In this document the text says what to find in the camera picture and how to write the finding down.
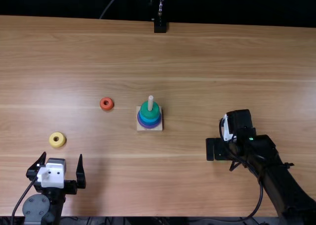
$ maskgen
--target black background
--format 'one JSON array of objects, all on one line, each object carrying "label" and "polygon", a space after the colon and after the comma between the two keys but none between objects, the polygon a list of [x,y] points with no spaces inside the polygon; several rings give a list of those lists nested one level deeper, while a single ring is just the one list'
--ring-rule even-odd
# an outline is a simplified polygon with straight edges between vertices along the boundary
[{"label": "black background", "polygon": [[[2,15],[98,18],[110,0],[0,0]],[[149,0],[116,0],[104,19],[150,20]],[[165,0],[169,22],[316,26],[316,0]]]}]

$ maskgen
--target table surface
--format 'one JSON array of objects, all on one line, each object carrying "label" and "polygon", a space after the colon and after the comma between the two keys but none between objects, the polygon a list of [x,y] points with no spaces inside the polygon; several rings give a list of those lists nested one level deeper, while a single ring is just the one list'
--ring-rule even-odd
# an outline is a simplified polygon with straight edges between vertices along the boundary
[{"label": "table surface", "polygon": [[[164,130],[139,133],[150,94]],[[316,199],[316,29],[171,23],[154,34],[150,22],[0,16],[0,215],[46,151],[67,160],[67,179],[83,154],[87,187],[63,216],[247,216],[256,178],[205,156],[219,119],[244,108]],[[275,215],[265,194],[257,216]]]}]

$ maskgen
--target yellow ring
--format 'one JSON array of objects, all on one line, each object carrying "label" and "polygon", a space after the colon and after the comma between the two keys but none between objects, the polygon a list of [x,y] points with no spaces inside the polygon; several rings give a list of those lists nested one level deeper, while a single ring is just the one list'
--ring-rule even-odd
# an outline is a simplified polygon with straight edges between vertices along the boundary
[{"label": "yellow ring", "polygon": [[62,145],[64,145],[66,142],[66,137],[60,133],[60,132],[55,132],[53,133],[51,136],[49,136],[49,144],[52,147],[61,147]]}]

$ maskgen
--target green ring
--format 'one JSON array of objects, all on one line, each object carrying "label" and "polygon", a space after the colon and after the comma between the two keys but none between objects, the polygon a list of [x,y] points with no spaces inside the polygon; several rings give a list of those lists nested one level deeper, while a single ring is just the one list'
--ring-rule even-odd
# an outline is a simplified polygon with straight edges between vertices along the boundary
[{"label": "green ring", "polygon": [[140,112],[142,113],[142,116],[144,116],[148,120],[155,119],[160,114],[159,106],[156,102],[154,102],[154,104],[153,104],[152,111],[148,110],[148,101],[145,101],[142,104],[142,106],[140,107]]}]

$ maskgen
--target orange ring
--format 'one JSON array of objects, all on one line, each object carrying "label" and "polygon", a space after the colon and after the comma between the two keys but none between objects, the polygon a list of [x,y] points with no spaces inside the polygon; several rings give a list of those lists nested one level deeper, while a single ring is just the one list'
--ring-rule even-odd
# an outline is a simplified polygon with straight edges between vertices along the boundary
[{"label": "orange ring", "polygon": [[111,98],[105,97],[100,100],[100,107],[102,110],[111,110],[114,103]]}]

